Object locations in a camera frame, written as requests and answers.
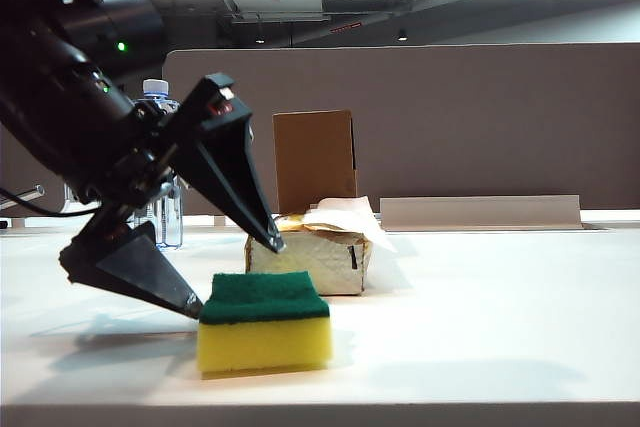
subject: white paper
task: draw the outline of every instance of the white paper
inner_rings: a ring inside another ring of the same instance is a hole
[[[376,245],[392,252],[396,249],[378,225],[369,198],[322,199],[315,209],[309,209],[302,218],[308,228],[318,230],[343,230],[363,234]]]

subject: yellow sponge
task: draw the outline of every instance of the yellow sponge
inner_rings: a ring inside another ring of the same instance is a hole
[[[329,306],[307,272],[214,276],[198,326],[203,373],[317,367],[331,350]]]

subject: desk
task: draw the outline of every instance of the desk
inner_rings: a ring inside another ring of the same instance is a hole
[[[639,225],[393,234],[328,299],[326,370],[216,380],[194,321],[68,284],[77,230],[0,236],[3,426],[640,425]],[[244,240],[189,227],[167,256],[205,299]]]

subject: gray partition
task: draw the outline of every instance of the gray partition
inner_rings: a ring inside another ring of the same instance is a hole
[[[380,197],[579,194],[640,207],[640,44],[192,50],[172,97],[224,71],[253,109],[254,157],[277,211],[271,116],[351,109],[359,192]],[[189,194],[188,213],[213,210]]]

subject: brown cardboard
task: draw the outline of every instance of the brown cardboard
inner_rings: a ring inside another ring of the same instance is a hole
[[[273,136],[280,213],[357,196],[350,111],[274,114]]]

